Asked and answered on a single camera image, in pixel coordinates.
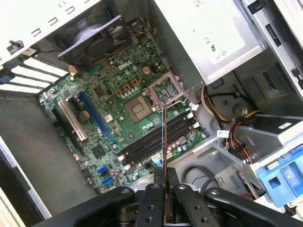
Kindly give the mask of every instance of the ram slot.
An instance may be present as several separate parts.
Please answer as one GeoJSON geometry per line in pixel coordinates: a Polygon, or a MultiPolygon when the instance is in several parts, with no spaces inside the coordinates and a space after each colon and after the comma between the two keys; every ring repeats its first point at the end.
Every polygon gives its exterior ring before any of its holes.
{"type": "MultiPolygon", "coordinates": [[[[188,114],[187,112],[180,114],[177,117],[175,117],[174,119],[170,120],[168,122],[167,128],[184,121],[184,118],[186,117],[187,114],[188,114]]],[[[160,137],[162,136],[161,128],[155,129],[151,133],[149,133],[149,134],[145,135],[144,137],[142,137],[141,139],[137,140],[135,143],[127,146],[119,153],[119,155],[124,155],[126,153],[129,153],[129,151],[132,151],[132,150],[136,149],[137,147],[144,145],[146,143],[146,141],[152,140],[153,138],[158,137],[158,136],[160,136],[160,137]]]]}
{"type": "Polygon", "coordinates": [[[86,94],[83,91],[79,92],[79,98],[84,102],[89,114],[94,119],[95,123],[100,128],[101,132],[103,132],[112,141],[113,138],[108,133],[104,123],[99,118],[99,116],[98,116],[97,112],[95,111],[93,105],[90,103],[89,99],[87,98],[86,94]]]}
{"type": "MultiPolygon", "coordinates": [[[[173,127],[169,127],[167,129],[168,137],[172,133],[175,133],[176,130],[181,129],[183,127],[189,127],[187,121],[183,121],[181,124],[174,125],[173,127]]],[[[157,136],[157,137],[153,137],[151,140],[145,141],[145,143],[142,146],[137,146],[136,148],[134,148],[131,152],[128,153],[126,158],[127,159],[133,158],[133,157],[137,156],[137,153],[140,154],[142,150],[144,150],[144,153],[145,153],[146,151],[149,150],[150,147],[154,147],[155,144],[160,144],[161,145],[161,141],[162,141],[162,134],[157,136]]]]}
{"type": "Polygon", "coordinates": [[[69,107],[69,104],[64,100],[61,100],[60,102],[58,102],[58,105],[59,105],[60,109],[62,110],[62,112],[64,113],[67,120],[69,121],[69,123],[71,124],[75,133],[79,137],[80,141],[86,140],[88,138],[87,134],[84,131],[84,129],[82,128],[82,126],[80,125],[80,123],[77,120],[77,118],[75,117],[75,115],[73,114],[72,110],[69,107]]]}
{"type": "MultiPolygon", "coordinates": [[[[181,136],[183,136],[186,132],[190,131],[191,128],[189,126],[183,126],[182,128],[176,129],[173,133],[168,135],[167,137],[167,143],[172,143],[181,136]]],[[[132,164],[132,163],[137,163],[140,162],[142,159],[148,157],[151,155],[153,152],[156,150],[161,149],[161,143],[160,140],[154,142],[151,146],[149,146],[147,149],[143,150],[137,150],[136,155],[132,157],[127,157],[127,163],[132,164]]]]}

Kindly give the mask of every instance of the wire bundle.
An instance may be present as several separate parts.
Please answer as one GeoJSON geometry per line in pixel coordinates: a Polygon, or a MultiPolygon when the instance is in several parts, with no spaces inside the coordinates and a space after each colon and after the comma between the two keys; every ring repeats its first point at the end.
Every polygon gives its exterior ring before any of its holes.
{"type": "Polygon", "coordinates": [[[145,28],[144,30],[141,30],[141,31],[135,31],[133,33],[131,33],[131,35],[140,35],[140,34],[156,34],[157,33],[157,29],[154,28],[149,22],[147,19],[143,18],[143,17],[139,17],[139,19],[141,21],[143,21],[148,28],[145,28]]]}
{"type": "MultiPolygon", "coordinates": [[[[234,121],[228,121],[226,120],[215,108],[214,103],[212,101],[212,97],[215,96],[235,96],[234,93],[224,93],[224,94],[217,94],[214,96],[209,96],[207,87],[203,87],[201,90],[201,103],[203,107],[218,121],[219,127],[221,130],[224,130],[225,124],[232,124],[232,127],[230,129],[229,137],[228,139],[224,140],[224,149],[228,149],[229,152],[239,153],[245,160],[246,164],[252,164],[252,158],[249,155],[248,151],[244,148],[245,145],[243,145],[238,138],[235,135],[235,129],[242,124],[242,120],[246,119],[249,120],[253,118],[256,114],[260,113],[259,110],[253,111],[244,117],[238,118],[234,121]]],[[[241,98],[248,100],[245,96],[240,95],[241,98]]]]}

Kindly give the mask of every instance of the motherboard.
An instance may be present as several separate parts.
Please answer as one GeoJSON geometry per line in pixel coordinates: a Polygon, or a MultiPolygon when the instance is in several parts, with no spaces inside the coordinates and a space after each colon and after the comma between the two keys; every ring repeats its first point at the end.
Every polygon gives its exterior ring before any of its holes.
{"type": "Polygon", "coordinates": [[[162,166],[164,99],[168,161],[206,138],[186,98],[178,77],[143,36],[91,71],[62,79],[39,100],[79,163],[83,182],[104,193],[162,166]]]}

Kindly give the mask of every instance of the chip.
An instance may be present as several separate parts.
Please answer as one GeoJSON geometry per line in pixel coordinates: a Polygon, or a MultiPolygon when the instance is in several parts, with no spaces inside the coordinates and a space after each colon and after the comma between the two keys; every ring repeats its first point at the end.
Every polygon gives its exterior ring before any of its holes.
{"type": "Polygon", "coordinates": [[[93,90],[98,98],[101,98],[102,96],[105,95],[105,92],[102,90],[102,88],[100,86],[95,87],[93,90]]]}
{"type": "Polygon", "coordinates": [[[105,155],[105,151],[101,147],[101,145],[96,146],[92,149],[92,152],[96,158],[100,158],[105,155]]]}
{"type": "Polygon", "coordinates": [[[138,122],[152,113],[143,96],[127,102],[124,107],[133,122],[138,122]]]}
{"type": "Polygon", "coordinates": [[[71,93],[69,90],[65,90],[65,91],[63,91],[63,95],[64,95],[64,97],[67,97],[67,96],[70,96],[71,93]]]}

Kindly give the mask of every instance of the green circuit board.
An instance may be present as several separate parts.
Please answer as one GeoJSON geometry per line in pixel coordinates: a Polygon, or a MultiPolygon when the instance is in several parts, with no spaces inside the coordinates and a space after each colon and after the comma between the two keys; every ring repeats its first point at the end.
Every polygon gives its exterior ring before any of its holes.
{"type": "MultiPolygon", "coordinates": [[[[71,135],[67,133],[67,130],[71,129],[56,124],[84,175],[89,175],[85,176],[85,183],[103,193],[117,186],[129,185],[150,174],[157,166],[151,157],[160,156],[159,149],[127,169],[123,161],[119,160],[119,153],[161,127],[161,113],[153,109],[152,101],[142,93],[144,88],[168,72],[150,40],[145,37],[90,72],[64,78],[39,97],[40,103],[54,123],[58,122],[58,117],[53,110],[60,109],[58,103],[65,100],[86,132],[88,138],[84,141],[78,139],[76,146],[71,135]],[[98,127],[92,116],[87,115],[85,105],[78,102],[79,92],[85,93],[104,124],[107,134],[98,127]],[[76,100],[79,105],[70,103],[71,99],[76,100]],[[105,175],[100,174],[101,167],[107,169],[105,175]]],[[[155,85],[154,91],[160,99],[169,99],[178,93],[169,80],[155,85]]],[[[168,121],[185,111],[188,111],[187,104],[177,103],[168,109],[168,121]]],[[[204,133],[201,128],[187,131],[180,137],[182,141],[176,140],[170,145],[171,155],[168,161],[201,142],[204,133]]]]}

